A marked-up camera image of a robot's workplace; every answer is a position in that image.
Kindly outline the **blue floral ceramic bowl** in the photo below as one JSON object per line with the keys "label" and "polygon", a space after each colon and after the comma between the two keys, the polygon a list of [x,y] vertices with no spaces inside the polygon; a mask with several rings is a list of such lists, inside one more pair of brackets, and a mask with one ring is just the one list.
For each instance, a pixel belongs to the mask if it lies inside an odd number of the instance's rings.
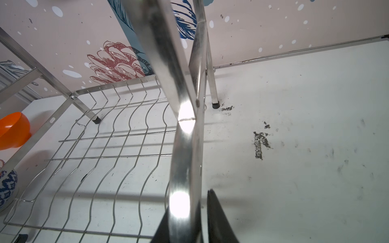
{"label": "blue floral ceramic bowl", "polygon": [[7,172],[3,169],[5,162],[1,160],[1,211],[3,211],[16,195],[18,174],[15,170]]}

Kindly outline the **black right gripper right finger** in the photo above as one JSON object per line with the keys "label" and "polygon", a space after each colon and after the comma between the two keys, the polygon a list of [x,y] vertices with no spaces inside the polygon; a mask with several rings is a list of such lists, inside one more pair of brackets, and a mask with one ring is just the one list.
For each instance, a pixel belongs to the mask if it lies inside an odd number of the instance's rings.
{"label": "black right gripper right finger", "polygon": [[208,240],[210,243],[238,243],[213,189],[207,193]]}

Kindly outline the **stainless steel dish rack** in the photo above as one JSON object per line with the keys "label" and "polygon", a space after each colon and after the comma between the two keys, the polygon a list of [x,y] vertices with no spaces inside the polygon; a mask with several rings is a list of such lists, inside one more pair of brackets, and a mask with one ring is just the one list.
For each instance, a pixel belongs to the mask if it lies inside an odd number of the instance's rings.
{"label": "stainless steel dish rack", "polygon": [[203,1],[111,1],[147,56],[105,43],[97,85],[69,91],[5,30],[30,71],[1,101],[44,79],[65,101],[5,161],[18,174],[1,214],[3,243],[151,242],[169,208],[170,243],[202,243],[206,90],[219,107]]}

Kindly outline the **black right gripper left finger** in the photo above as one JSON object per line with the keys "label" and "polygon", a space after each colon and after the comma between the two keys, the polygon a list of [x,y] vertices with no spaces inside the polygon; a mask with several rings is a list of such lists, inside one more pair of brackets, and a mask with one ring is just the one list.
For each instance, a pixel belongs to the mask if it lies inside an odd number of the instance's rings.
{"label": "black right gripper left finger", "polygon": [[169,240],[169,208],[164,213],[164,216],[159,224],[159,227],[151,240],[151,243],[170,243]]}

